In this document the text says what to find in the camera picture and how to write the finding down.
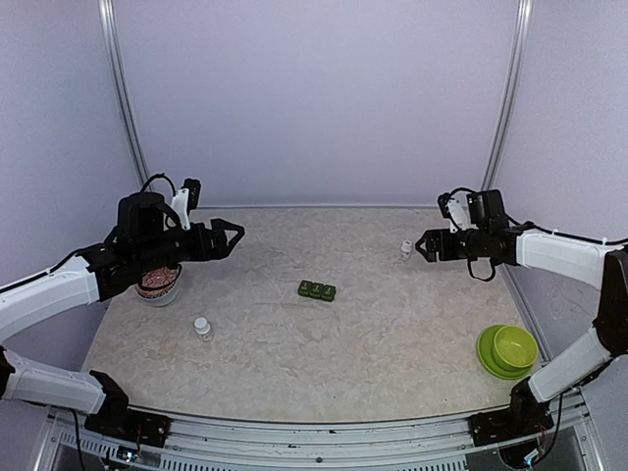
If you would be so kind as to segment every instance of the white bottle cap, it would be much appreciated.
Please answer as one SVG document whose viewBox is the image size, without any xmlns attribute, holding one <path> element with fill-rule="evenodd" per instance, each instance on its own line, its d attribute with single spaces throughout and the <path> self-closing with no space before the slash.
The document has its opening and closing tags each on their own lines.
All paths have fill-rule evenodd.
<svg viewBox="0 0 628 471">
<path fill-rule="evenodd" d="M 194 321 L 194 329 L 200 336 L 205 335 L 212 330 L 209 322 L 207 322 L 207 319 L 204 317 L 199 317 Z"/>
</svg>

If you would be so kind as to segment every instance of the white wall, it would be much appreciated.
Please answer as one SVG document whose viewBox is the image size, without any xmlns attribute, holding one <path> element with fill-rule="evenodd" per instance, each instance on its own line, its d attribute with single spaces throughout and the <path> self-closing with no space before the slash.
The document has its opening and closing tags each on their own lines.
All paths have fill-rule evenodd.
<svg viewBox="0 0 628 471">
<path fill-rule="evenodd" d="M 116 17 L 151 172 L 204 205 L 434 205 L 479 186 L 516 0 L 135 0 Z"/>
<path fill-rule="evenodd" d="M 0 286 L 101 241 L 136 188 L 96 1 L 5 0 L 0 15 Z M 104 306 L 6 341 L 80 367 Z M 26 469 L 45 409 L 0 402 L 0 469 Z"/>
<path fill-rule="evenodd" d="M 628 236 L 628 4 L 534 2 L 499 170 L 509 213 L 591 237 Z M 556 355 L 597 315 L 599 293 L 543 272 L 516 280 Z M 628 360 L 585 388 L 609 469 L 626 469 Z"/>
</svg>

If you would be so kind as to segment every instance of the white backdrop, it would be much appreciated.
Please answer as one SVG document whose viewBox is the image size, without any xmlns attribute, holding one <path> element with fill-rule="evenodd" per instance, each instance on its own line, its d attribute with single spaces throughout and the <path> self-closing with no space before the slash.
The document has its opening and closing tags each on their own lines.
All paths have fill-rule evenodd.
<svg viewBox="0 0 628 471">
<path fill-rule="evenodd" d="M 517 4 L 117 2 L 149 170 L 200 178 L 203 205 L 432 205 L 477 187 Z"/>
</svg>

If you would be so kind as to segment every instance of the green bowl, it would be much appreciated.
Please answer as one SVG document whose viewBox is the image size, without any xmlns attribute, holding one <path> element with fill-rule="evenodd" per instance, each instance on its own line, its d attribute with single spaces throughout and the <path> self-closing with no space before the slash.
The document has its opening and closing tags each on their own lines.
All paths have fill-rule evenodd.
<svg viewBox="0 0 628 471">
<path fill-rule="evenodd" d="M 502 326 L 493 339 L 493 359 L 502 370 L 516 373 L 530 368 L 539 356 L 532 335 L 516 326 Z"/>
<path fill-rule="evenodd" d="M 495 335 L 502 327 L 504 326 L 491 326 L 480 334 L 478 337 L 478 357 L 480 358 L 482 365 L 493 376 L 497 376 L 502 380 L 519 380 L 528 374 L 531 367 L 513 373 L 500 368 L 493 359 L 493 343 L 495 341 Z"/>
</svg>

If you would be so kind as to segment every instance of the tabletop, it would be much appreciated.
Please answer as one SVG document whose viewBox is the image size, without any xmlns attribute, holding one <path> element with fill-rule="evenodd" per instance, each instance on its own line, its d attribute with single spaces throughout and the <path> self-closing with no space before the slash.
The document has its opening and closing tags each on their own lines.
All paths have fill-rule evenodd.
<svg viewBox="0 0 628 471">
<path fill-rule="evenodd" d="M 131 404 L 362 422 L 508 403 L 513 383 L 491 376 L 476 353 L 485 328 L 521 325 L 503 279 L 473 280 L 463 261 L 399 258 L 403 240 L 447 227 L 438 210 L 192 213 L 197 222 L 212 218 L 246 228 L 229 258 L 185 263 L 182 293 L 166 307 L 145 305 L 130 288 L 98 330 L 84 369 L 108 373 Z M 336 286 L 336 299 L 299 296 L 301 280 Z M 199 316 L 216 331 L 209 342 L 194 331 Z"/>
</svg>

